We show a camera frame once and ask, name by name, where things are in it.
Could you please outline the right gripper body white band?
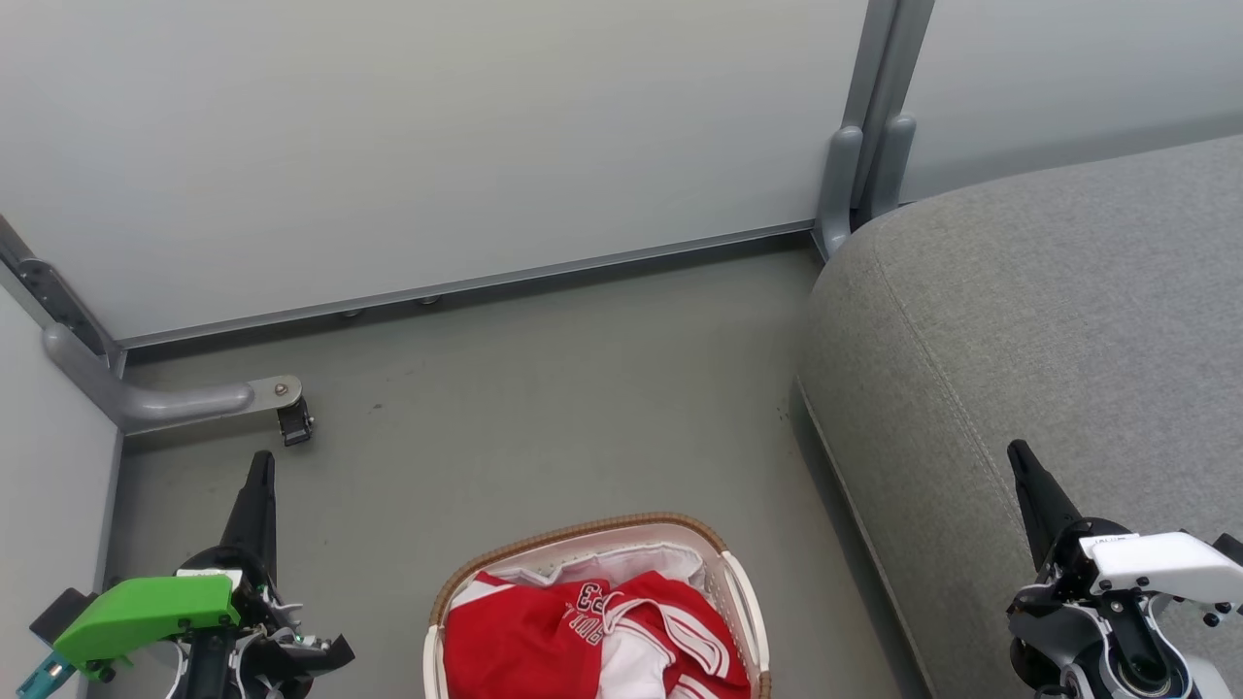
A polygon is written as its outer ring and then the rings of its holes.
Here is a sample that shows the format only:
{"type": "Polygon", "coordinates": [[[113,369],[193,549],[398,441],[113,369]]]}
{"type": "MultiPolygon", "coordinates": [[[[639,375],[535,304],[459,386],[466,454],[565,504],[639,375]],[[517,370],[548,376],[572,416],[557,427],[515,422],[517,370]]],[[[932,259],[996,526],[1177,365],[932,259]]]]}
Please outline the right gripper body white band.
{"type": "Polygon", "coordinates": [[[1180,650],[1158,617],[1199,607],[1216,628],[1241,611],[1241,544],[1114,531],[1088,517],[1074,568],[1057,565],[1006,611],[1011,664],[1037,698],[1229,698],[1213,662],[1180,650]]]}

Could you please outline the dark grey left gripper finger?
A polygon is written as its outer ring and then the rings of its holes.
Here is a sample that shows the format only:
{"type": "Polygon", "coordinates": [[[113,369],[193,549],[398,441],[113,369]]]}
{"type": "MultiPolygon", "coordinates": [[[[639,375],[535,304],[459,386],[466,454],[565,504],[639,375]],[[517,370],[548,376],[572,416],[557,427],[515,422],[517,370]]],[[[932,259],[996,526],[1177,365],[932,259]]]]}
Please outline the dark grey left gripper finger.
{"type": "Polygon", "coordinates": [[[240,563],[252,585],[275,585],[277,576],[276,460],[255,451],[246,481],[237,491],[220,545],[240,563]]]}

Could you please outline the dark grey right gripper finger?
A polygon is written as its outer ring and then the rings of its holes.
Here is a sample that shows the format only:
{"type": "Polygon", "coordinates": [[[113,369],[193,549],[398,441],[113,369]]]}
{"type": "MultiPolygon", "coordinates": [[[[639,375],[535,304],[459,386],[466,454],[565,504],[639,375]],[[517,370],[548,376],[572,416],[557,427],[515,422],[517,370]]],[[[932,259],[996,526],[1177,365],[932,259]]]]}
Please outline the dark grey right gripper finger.
{"type": "Polygon", "coordinates": [[[1085,532],[1083,515],[1052,471],[1044,469],[1029,443],[1022,439],[1011,442],[1007,456],[1014,475],[1030,562],[1038,571],[1052,565],[1062,571],[1074,568],[1081,557],[1078,541],[1085,532]]]}

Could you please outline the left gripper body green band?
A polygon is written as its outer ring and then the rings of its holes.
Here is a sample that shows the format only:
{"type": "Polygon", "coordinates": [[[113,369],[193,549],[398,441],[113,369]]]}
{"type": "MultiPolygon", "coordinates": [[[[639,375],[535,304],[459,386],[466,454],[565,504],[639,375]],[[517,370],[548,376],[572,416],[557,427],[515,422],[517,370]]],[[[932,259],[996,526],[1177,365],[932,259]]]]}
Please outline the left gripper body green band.
{"type": "Polygon", "coordinates": [[[107,684],[138,650],[172,646],[170,698],[305,698],[346,668],[346,637],[305,633],[275,585],[252,585],[215,546],[170,576],[133,577],[102,593],[53,601],[53,687],[71,677],[107,684]]]}

